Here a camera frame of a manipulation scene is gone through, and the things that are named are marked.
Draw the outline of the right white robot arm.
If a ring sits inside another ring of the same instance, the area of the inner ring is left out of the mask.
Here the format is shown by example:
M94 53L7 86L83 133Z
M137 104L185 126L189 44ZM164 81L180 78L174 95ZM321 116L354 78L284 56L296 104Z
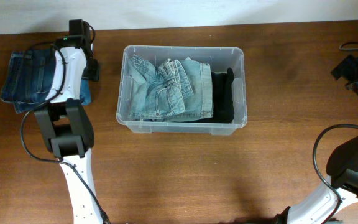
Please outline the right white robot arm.
M358 42L341 44L339 50L356 52ZM335 79L346 79L346 89L358 94L358 57L348 55L331 74ZM358 130L358 125L335 124L319 134L313 146L312 160L321 184L302 202L289 206L276 215L273 223L334 223L332 217L337 212L358 202L358 136L333 150L326 164L326 177L317 165L316 156L320 140L329 131L339 128Z

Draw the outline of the black garment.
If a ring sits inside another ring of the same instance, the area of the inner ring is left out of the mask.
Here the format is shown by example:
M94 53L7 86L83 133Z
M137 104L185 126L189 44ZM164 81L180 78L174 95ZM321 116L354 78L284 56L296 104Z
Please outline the black garment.
M234 72L228 68L226 73L211 73L213 84L213 116L198 120L197 123L231 123L234 119L232 83Z

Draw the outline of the light blue jeans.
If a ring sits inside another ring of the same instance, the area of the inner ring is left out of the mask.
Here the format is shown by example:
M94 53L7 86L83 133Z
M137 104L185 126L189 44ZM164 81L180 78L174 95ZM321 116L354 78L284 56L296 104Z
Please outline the light blue jeans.
M166 59L159 66L134 55L131 120L189 122L213 117L213 79L209 63Z

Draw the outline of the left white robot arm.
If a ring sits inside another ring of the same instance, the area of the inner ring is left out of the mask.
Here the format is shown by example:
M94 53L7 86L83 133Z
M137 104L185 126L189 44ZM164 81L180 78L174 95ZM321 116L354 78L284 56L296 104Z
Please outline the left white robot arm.
M94 131L80 100L81 80L93 58L85 35L69 35L52 44L55 71L46 104L34 110L53 163L62 168L74 223L109 223L96 197L91 171Z

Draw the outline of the dark blue jeans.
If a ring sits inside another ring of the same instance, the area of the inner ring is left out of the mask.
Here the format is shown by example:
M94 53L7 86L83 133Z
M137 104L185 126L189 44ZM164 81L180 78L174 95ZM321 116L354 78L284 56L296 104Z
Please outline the dark blue jeans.
M85 64L84 51L74 47L64 47L59 52L49 49L29 50L26 54L13 52L0 98L12 103L17 114L48 99L63 103L73 98L88 105L91 103L89 84L80 80Z

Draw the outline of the clear plastic storage bin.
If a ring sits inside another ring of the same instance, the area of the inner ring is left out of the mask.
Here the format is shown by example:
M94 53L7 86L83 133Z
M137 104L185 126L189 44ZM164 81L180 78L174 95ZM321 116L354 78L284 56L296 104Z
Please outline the clear plastic storage bin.
M133 55L138 55L155 66L168 58L182 60L189 57L199 62L209 63L211 70L215 73L222 73L227 68L232 68L234 72L232 83L234 120L230 124L132 121L129 117L129 110L133 98L134 80L129 76L128 61ZM123 51L116 119L119 124L127 126L134 133L231 135L237 129L244 127L248 121L243 51L238 47L128 45Z

